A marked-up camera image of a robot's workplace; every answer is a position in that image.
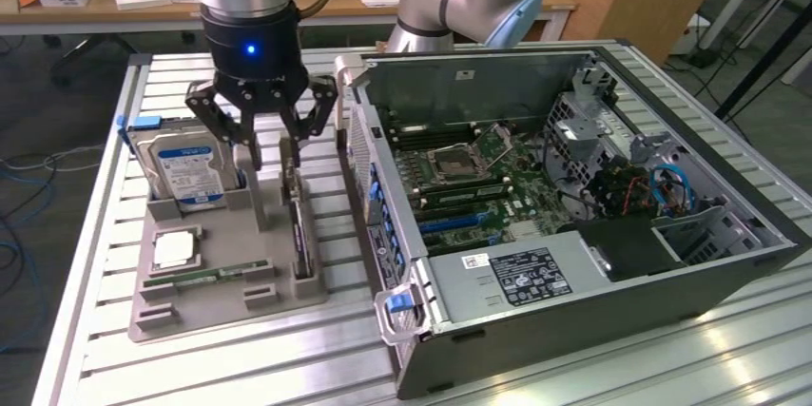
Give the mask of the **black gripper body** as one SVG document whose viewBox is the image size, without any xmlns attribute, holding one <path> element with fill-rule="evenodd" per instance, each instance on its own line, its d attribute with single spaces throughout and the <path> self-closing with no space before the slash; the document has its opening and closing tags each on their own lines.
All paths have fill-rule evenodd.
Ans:
<svg viewBox="0 0 812 406">
<path fill-rule="evenodd" d="M 228 17 L 207 6 L 200 13 L 220 95 L 243 111 L 293 113 L 309 83 L 297 7 L 261 17 Z"/>
</svg>

